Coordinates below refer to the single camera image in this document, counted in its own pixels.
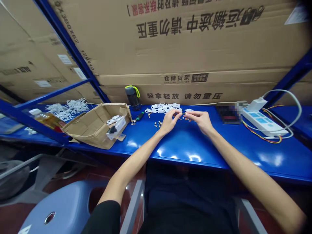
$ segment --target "green screwdriver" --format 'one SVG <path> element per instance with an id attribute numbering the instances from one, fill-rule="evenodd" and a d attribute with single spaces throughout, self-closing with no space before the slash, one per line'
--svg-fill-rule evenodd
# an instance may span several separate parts
<path id="1" fill-rule="evenodd" d="M 141 112 L 141 114 L 139 114 L 136 118 L 136 121 L 139 121 L 144 115 L 144 111 Z"/>

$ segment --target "blue shelving rack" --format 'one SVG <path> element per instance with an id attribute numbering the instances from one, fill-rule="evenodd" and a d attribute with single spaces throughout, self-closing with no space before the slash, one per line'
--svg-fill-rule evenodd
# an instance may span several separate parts
<path id="1" fill-rule="evenodd" d="M 103 102 L 109 103 L 110 101 L 104 94 L 104 92 L 100 89 L 99 82 L 93 75 L 86 61 L 83 59 L 78 48 L 75 46 L 74 42 L 70 38 L 69 34 L 62 25 L 61 21 L 58 19 L 56 13 L 53 11 L 48 1 L 34 0 L 34 2 L 41 10 L 43 15 L 46 17 L 46 19 L 48 20 L 48 22 L 50 23 L 56 34 L 59 36 L 60 40 L 65 45 L 66 49 L 71 54 L 71 56 L 73 57 L 79 68 L 87 77 L 87 79 L 16 106 L 12 106 L 0 100 L 0 112 L 12 118 L 13 120 L 34 129 L 38 133 L 53 139 L 57 143 L 63 146 L 67 146 L 70 144 L 68 137 L 64 136 L 64 134 L 62 133 L 54 132 L 53 130 L 37 122 L 33 118 L 29 117 L 27 114 L 23 113 L 22 110 L 88 82 L 96 90 L 96 92 L 98 93 L 99 97 L 102 99 Z M 307 52 L 307 54 L 289 71 L 289 73 L 274 87 L 274 89 L 290 89 L 296 82 L 301 80 L 310 70 L 312 70 L 312 49 Z M 283 92 L 270 93 L 266 97 L 266 100 L 268 101 L 266 107 L 272 106 L 277 100 L 279 100 L 282 97 L 283 94 L 284 94 Z"/>

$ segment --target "person's left hand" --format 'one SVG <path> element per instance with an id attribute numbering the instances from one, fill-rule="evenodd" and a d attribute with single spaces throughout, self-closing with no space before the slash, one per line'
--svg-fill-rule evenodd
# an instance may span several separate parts
<path id="1" fill-rule="evenodd" d="M 177 120 L 182 116 L 181 111 L 176 109 L 171 109 L 164 117 L 162 126 L 159 129 L 159 132 L 163 135 L 168 134 L 171 132 L 171 130 L 174 128 Z"/>

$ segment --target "hand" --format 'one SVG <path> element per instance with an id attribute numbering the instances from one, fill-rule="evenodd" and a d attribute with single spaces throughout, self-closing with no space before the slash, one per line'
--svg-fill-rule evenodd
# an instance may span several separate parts
<path id="1" fill-rule="evenodd" d="M 176 109 L 171 109 L 167 114 L 165 114 L 165 117 L 163 118 L 162 126 L 159 129 L 159 132 L 162 135 L 166 135 L 174 128 L 177 120 L 182 116 L 181 111 Z"/>
<path id="2" fill-rule="evenodd" d="M 209 135 L 209 133 L 215 131 L 214 127 L 211 124 L 208 112 L 202 112 L 202 111 L 186 112 L 186 114 L 184 115 L 184 118 L 186 120 L 188 119 L 194 120 L 199 126 L 202 133 L 207 136 Z"/>

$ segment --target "black sleeve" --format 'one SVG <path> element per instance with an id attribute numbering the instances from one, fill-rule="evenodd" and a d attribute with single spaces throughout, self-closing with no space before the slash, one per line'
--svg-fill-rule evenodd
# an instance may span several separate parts
<path id="1" fill-rule="evenodd" d="M 105 201 L 96 206 L 81 234 L 119 234 L 120 205 Z"/>

